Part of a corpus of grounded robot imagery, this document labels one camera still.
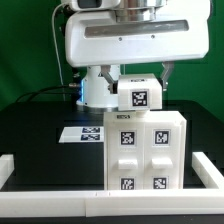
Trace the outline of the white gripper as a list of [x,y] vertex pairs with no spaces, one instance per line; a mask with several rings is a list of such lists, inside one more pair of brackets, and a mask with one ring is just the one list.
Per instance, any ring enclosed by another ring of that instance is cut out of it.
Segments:
[[66,59],[73,67],[101,66],[111,94],[118,82],[110,65],[163,62],[163,90],[174,70],[173,62],[202,58],[209,50],[207,20],[210,0],[165,0],[152,21],[118,21],[113,9],[78,10],[67,21]]

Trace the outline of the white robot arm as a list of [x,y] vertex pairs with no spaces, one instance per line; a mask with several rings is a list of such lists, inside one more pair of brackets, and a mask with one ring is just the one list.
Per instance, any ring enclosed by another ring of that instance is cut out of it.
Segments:
[[61,0],[65,52],[85,67],[77,104],[93,110],[162,107],[179,60],[209,50],[211,0]]

